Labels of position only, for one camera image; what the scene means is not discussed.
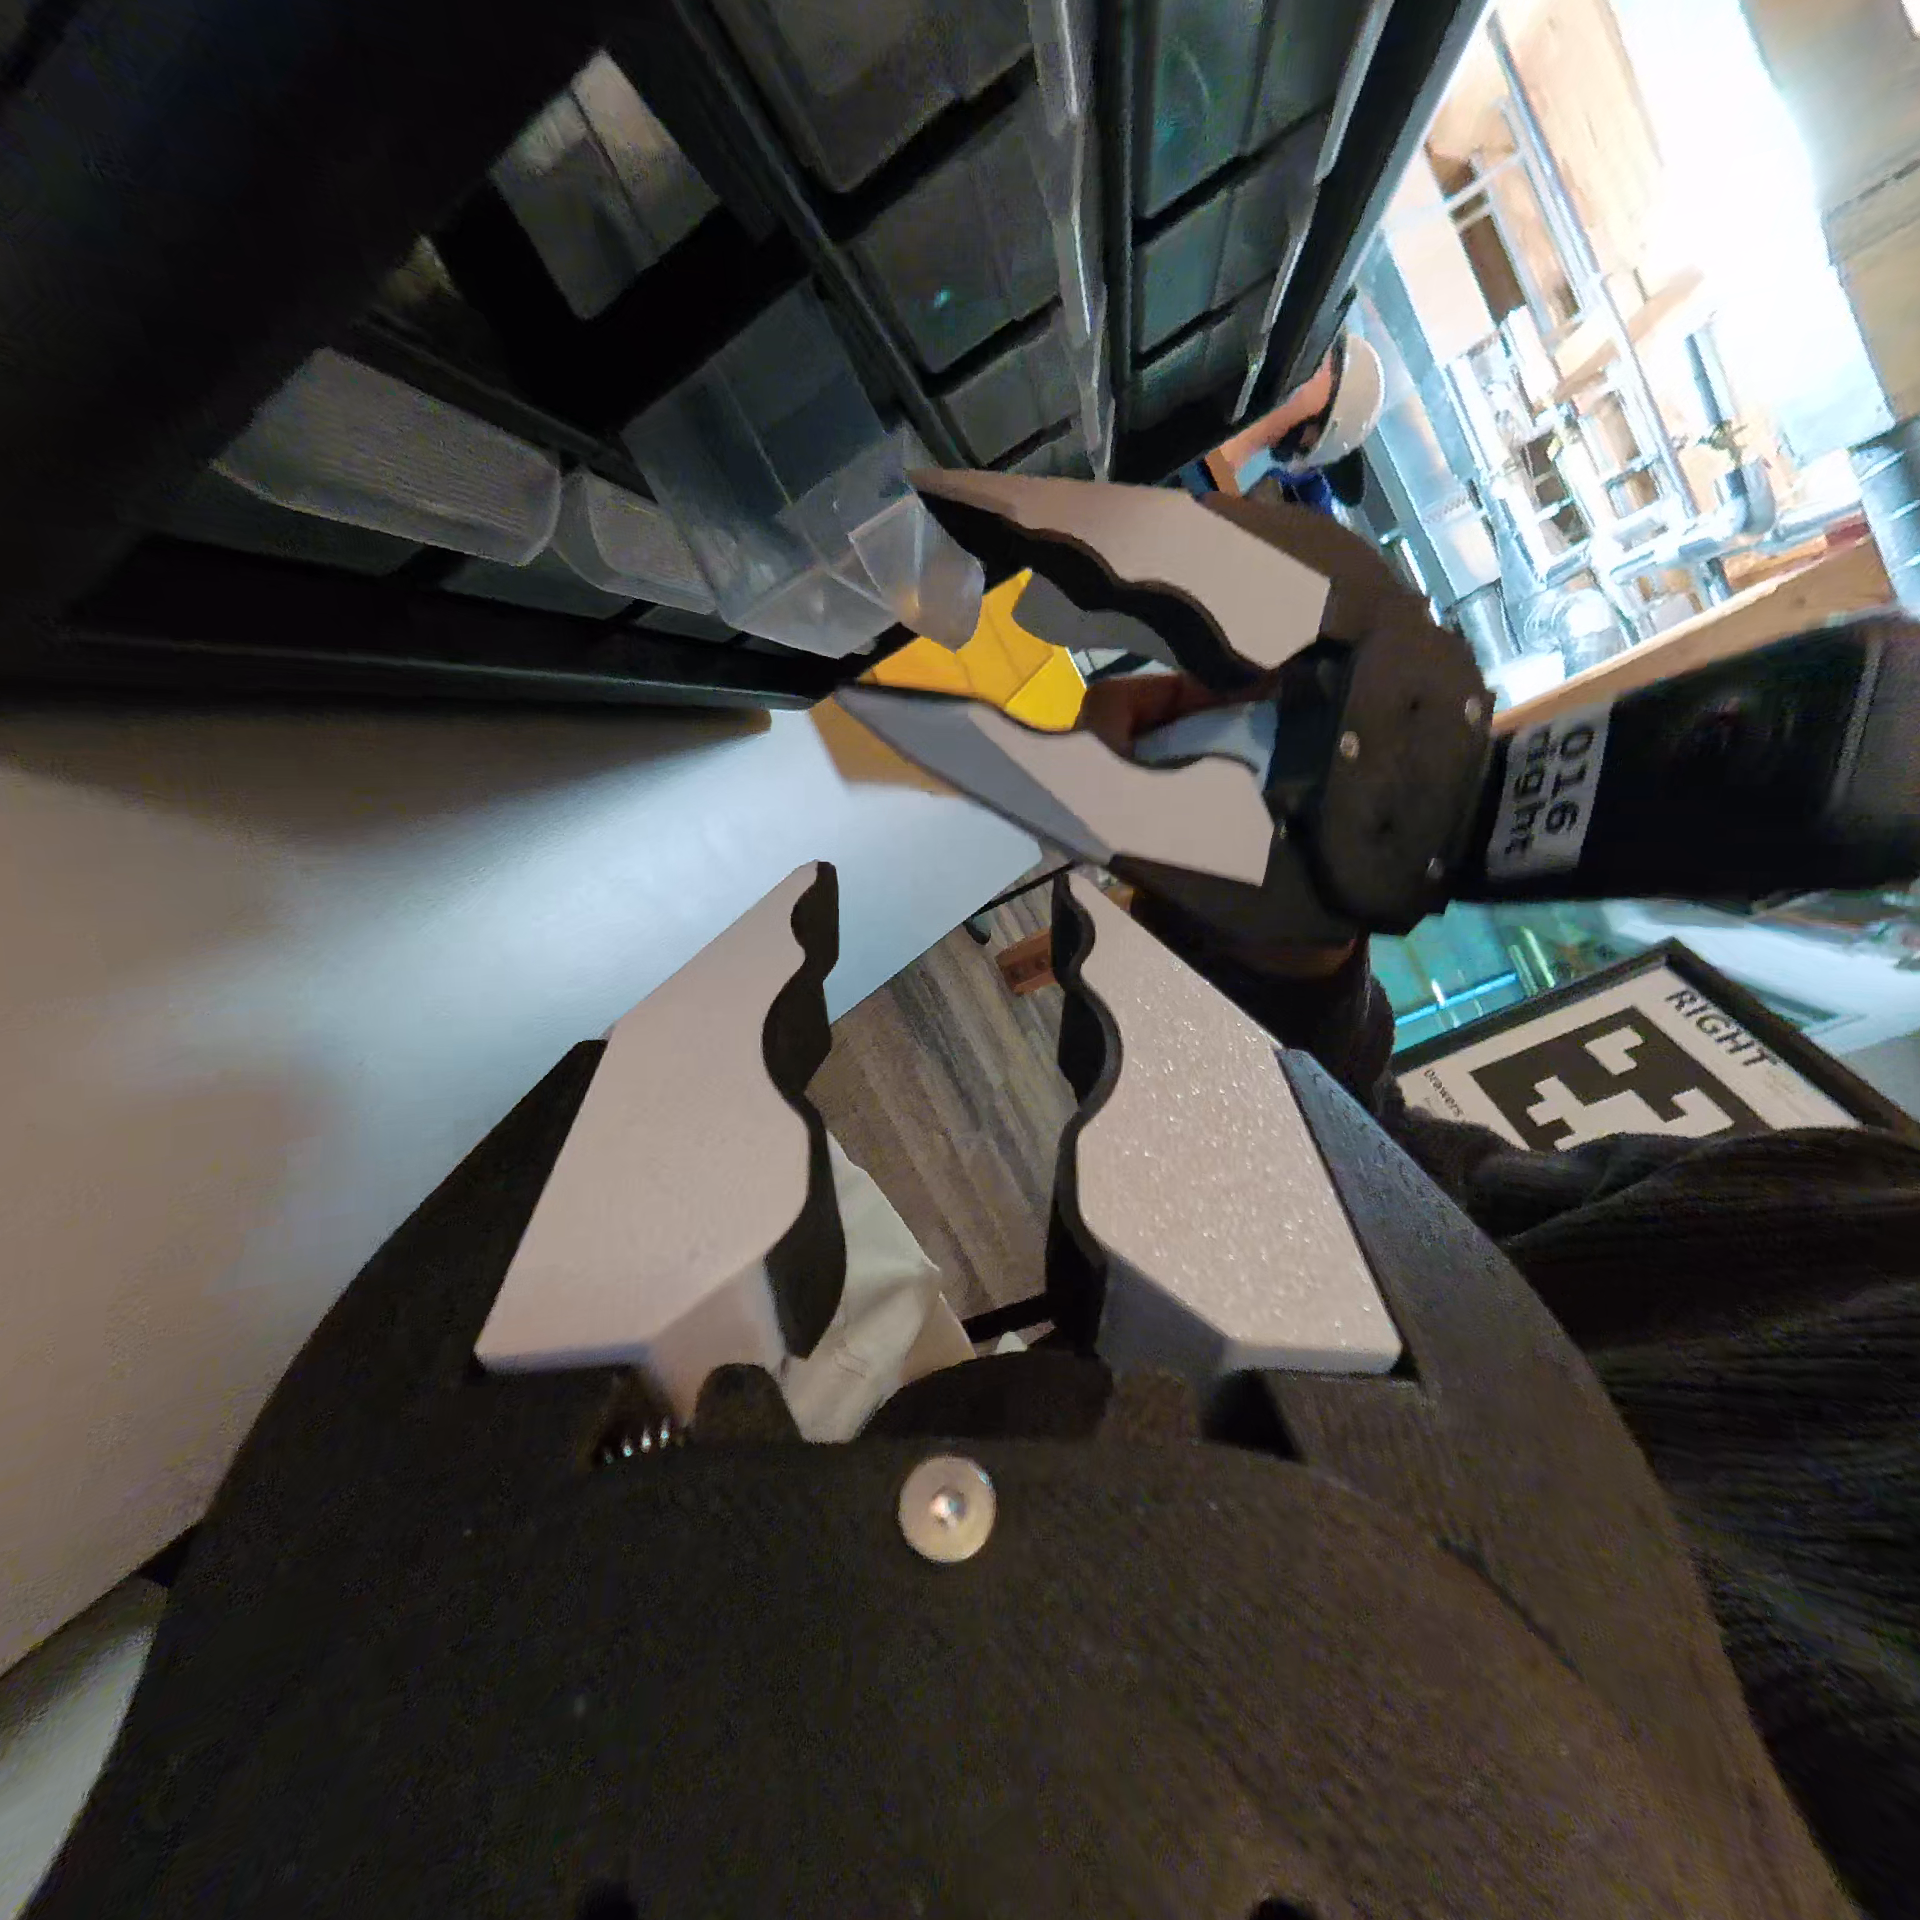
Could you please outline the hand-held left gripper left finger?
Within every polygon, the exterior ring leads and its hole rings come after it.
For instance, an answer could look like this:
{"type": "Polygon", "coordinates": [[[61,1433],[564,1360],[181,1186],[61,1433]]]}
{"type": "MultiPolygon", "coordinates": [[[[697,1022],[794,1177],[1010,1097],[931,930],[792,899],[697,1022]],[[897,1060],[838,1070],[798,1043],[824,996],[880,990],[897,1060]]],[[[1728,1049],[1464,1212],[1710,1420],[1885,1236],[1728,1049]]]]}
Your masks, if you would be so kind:
{"type": "Polygon", "coordinates": [[[830,1060],[834,866],[782,877],[620,1016],[478,1334],[492,1374],[637,1370],[692,1410],[834,1322],[847,1232],[810,1086],[830,1060]]]}

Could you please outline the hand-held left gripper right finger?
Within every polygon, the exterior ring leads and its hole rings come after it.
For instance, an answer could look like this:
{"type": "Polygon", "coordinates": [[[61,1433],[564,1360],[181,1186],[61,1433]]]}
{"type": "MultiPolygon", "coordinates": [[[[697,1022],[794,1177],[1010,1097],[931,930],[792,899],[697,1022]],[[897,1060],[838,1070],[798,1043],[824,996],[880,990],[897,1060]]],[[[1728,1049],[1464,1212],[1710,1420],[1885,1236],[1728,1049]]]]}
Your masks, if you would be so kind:
{"type": "Polygon", "coordinates": [[[1054,1327],[1118,1370],[1388,1374],[1402,1340],[1281,1043],[1090,877],[1057,883],[1050,946],[1054,1327]]]}

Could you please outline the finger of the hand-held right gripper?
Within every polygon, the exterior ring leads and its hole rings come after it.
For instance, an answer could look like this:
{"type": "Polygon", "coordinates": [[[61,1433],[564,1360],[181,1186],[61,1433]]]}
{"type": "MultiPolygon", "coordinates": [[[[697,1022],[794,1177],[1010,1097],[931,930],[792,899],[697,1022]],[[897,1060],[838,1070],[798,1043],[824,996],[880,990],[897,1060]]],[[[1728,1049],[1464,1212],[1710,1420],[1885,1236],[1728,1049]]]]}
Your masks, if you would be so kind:
{"type": "Polygon", "coordinates": [[[1261,884],[1277,824],[1232,756],[1152,766],[1091,732],[1044,732],[978,700],[848,686],[834,704],[917,773],[1087,862],[1261,884]]]}
{"type": "Polygon", "coordinates": [[[1247,702],[1322,640],[1332,579],[1180,489],[920,464],[907,473],[957,547],[957,582],[920,632],[972,637],[985,593],[1017,573],[1184,682],[1192,702],[1247,702]]]}

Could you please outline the yellow plastic bin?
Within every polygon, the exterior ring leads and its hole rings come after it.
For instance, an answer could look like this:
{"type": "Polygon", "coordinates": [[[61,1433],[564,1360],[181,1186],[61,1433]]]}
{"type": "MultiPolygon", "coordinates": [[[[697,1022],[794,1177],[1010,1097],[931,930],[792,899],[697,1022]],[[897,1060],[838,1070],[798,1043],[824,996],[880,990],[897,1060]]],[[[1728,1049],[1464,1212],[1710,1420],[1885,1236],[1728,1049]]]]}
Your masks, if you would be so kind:
{"type": "Polygon", "coordinates": [[[931,637],[908,640],[861,673],[861,686],[978,700],[1034,732],[1071,732],[1087,676],[1067,644],[1027,632],[1011,604],[988,600],[974,634],[957,649],[931,637]]]}

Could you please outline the clear plastic drawer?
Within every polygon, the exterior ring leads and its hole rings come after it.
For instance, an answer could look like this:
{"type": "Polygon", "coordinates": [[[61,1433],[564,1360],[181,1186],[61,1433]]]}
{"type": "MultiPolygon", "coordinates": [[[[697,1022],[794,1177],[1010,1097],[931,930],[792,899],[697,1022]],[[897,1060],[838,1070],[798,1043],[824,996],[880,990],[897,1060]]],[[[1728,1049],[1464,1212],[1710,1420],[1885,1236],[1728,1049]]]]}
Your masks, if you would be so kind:
{"type": "Polygon", "coordinates": [[[882,426],[827,302],[774,300],[622,426],[735,632],[827,660],[900,624],[960,649],[984,564],[928,513],[931,457],[882,426]]]}

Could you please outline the black drawer cabinet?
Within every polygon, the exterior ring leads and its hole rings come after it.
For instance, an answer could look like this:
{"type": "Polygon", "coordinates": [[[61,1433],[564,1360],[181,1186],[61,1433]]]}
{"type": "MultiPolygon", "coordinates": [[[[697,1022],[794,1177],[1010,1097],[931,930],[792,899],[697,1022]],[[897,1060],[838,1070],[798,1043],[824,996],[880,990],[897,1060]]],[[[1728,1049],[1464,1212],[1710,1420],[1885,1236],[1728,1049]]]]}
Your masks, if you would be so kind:
{"type": "MultiPolygon", "coordinates": [[[[212,462],[350,337],[622,2],[2,4],[2,697],[805,707],[805,660],[182,533],[212,462]]],[[[1248,399],[1140,434],[1165,482],[1304,380],[1485,2],[1387,2],[1248,399]]]]}

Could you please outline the person's right forearm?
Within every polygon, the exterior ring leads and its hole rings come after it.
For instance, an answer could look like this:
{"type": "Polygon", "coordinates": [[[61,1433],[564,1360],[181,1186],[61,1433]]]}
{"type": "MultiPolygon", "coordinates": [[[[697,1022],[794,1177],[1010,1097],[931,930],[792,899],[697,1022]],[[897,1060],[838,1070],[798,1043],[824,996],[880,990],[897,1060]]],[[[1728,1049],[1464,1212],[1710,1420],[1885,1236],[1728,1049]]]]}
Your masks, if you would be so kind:
{"type": "Polygon", "coordinates": [[[1310,1054],[1538,1290],[1690,1536],[1748,1713],[1858,1907],[1917,1913],[1917,1146],[1878,1127],[1521,1149],[1411,1109],[1367,943],[1135,916],[1310,1054]]]}

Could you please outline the white desk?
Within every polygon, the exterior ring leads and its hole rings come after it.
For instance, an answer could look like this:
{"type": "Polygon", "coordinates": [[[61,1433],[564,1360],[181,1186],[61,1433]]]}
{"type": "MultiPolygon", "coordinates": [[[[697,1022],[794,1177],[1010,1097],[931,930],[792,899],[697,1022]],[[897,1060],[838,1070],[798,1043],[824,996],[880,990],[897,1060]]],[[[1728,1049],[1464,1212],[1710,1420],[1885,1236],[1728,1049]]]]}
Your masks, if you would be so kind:
{"type": "Polygon", "coordinates": [[[844,1014],[1040,847],[834,704],[10,704],[2,1662],[204,1510],[571,1043],[810,860],[844,1014]]]}

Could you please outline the glass railing panel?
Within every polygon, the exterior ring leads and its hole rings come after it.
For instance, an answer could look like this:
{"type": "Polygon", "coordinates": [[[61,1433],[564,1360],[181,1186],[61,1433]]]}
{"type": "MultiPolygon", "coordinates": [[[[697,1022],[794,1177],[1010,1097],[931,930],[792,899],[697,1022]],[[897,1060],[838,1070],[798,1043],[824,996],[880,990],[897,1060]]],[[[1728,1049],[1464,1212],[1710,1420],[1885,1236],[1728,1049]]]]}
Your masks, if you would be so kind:
{"type": "Polygon", "coordinates": [[[1455,902],[1410,933],[1372,943],[1395,1052],[1445,1037],[1512,1006],[1574,986],[1681,939],[1798,1029],[1844,1020],[1830,996],[1790,986],[1794,964],[1762,957],[1747,916],[1685,902],[1455,902]]]}

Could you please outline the wooden handrail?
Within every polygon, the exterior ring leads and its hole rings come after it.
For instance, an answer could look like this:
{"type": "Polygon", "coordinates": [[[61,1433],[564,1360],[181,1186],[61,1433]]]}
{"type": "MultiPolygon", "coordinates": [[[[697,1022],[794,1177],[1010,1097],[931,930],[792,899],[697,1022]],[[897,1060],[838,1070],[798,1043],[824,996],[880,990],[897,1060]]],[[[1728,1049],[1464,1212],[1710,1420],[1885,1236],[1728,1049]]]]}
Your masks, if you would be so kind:
{"type": "Polygon", "coordinates": [[[1878,550],[1850,544],[1758,589],[1742,589],[1711,612],[1700,612],[1625,653],[1498,712],[1491,734],[1510,737],[1581,704],[1621,700],[1790,637],[1880,613],[1900,617],[1902,604],[1878,563],[1878,550]]]}

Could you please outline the group of small cabinet drawers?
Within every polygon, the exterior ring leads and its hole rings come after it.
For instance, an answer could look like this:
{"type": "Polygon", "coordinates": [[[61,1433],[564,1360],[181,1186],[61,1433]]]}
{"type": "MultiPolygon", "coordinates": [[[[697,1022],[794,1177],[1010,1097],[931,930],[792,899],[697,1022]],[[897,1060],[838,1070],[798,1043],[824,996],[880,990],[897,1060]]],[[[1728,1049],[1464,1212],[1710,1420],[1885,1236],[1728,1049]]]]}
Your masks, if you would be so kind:
{"type": "Polygon", "coordinates": [[[622,2],[182,533],[827,660],[720,619],[622,426],[810,289],[931,464],[1107,480],[1248,399],[1381,27],[1382,2],[622,2]]]}

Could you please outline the black framed marker sign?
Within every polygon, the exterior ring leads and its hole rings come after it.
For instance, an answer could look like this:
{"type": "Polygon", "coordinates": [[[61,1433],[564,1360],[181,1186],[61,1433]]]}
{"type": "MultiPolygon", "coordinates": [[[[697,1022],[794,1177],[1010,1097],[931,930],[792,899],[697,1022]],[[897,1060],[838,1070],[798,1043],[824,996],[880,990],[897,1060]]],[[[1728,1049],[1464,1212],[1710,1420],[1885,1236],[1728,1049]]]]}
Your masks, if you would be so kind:
{"type": "Polygon", "coordinates": [[[1530,1152],[1792,1127],[1917,1137],[1908,1109],[1675,939],[1424,1040],[1395,1070],[1410,1109],[1530,1152]]]}

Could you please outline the wooden metal shelving rack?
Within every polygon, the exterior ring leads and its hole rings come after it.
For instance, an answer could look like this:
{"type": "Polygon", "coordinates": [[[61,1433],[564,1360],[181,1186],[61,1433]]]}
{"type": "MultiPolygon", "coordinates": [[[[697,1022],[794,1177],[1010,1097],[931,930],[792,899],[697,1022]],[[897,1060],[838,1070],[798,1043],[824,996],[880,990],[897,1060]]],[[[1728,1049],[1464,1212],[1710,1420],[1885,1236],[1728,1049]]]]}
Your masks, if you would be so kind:
{"type": "Polygon", "coordinates": [[[1811,422],[1845,314],[1741,2],[1490,2],[1427,159],[1545,399],[1615,380],[1625,426],[1630,340],[1698,497],[1737,459],[1794,509],[1852,489],[1811,422]]]}

